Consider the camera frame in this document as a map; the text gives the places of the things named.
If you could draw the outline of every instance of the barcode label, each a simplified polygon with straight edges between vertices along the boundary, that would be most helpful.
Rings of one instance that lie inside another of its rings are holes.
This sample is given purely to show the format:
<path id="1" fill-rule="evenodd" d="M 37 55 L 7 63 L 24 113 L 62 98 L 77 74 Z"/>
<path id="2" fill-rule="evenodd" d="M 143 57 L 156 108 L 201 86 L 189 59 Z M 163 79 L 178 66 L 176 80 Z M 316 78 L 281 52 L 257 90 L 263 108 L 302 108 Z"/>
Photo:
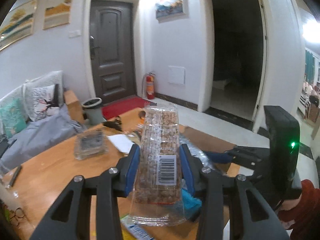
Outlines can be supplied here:
<path id="1" fill-rule="evenodd" d="M 140 228 L 138 225 L 128 227 L 129 232 L 139 240 L 154 240 L 146 231 Z"/>
<path id="2" fill-rule="evenodd" d="M 177 156 L 159 155 L 156 185 L 177 185 Z"/>

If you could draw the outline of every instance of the fire extinguisher label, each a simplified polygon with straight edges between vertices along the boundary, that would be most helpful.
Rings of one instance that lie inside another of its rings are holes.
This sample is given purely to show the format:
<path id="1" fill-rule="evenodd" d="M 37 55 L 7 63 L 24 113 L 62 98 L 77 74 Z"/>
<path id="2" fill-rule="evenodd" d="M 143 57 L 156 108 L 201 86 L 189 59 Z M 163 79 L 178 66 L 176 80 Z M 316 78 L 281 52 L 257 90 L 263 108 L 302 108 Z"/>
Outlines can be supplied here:
<path id="1" fill-rule="evenodd" d="M 153 82 L 147 82 L 147 94 L 148 95 L 153 95 L 155 92 L 154 87 L 153 87 Z"/>

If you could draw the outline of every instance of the gray trash can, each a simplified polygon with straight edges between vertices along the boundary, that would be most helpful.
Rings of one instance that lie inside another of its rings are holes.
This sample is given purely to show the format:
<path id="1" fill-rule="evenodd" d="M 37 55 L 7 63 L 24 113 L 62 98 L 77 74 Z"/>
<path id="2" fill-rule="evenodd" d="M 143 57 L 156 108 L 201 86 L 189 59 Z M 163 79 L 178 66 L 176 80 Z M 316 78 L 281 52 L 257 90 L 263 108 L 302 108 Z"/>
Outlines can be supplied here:
<path id="1" fill-rule="evenodd" d="M 90 98 L 82 102 L 82 109 L 87 114 L 91 125 L 97 125 L 106 121 L 102 115 L 101 98 Z"/>

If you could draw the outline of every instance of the landscape painting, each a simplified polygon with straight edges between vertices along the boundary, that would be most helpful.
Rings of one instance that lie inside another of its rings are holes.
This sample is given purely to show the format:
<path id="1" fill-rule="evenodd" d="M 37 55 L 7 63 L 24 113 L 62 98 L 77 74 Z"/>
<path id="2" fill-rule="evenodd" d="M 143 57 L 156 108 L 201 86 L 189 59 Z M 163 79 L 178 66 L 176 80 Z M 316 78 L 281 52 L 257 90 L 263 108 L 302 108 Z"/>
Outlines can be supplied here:
<path id="1" fill-rule="evenodd" d="M 43 29 L 70 23 L 71 3 L 72 0 L 47 0 Z"/>
<path id="2" fill-rule="evenodd" d="M 0 50 L 33 33 L 38 0 L 24 3 L 10 11 L 0 26 Z"/>
<path id="3" fill-rule="evenodd" d="M 161 0 L 156 3 L 156 18 L 184 14 L 184 0 Z"/>

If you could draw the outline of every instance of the fire extinguisher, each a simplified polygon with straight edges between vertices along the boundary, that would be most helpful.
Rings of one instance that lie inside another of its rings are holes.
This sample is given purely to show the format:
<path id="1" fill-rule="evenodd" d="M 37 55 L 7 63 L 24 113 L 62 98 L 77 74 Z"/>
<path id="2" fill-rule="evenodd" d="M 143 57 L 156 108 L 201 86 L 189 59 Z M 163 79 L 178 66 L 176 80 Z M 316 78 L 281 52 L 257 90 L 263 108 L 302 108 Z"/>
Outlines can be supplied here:
<path id="1" fill-rule="evenodd" d="M 143 77 L 143 82 L 146 82 L 146 93 L 148 99 L 155 98 L 155 74 L 149 72 Z"/>

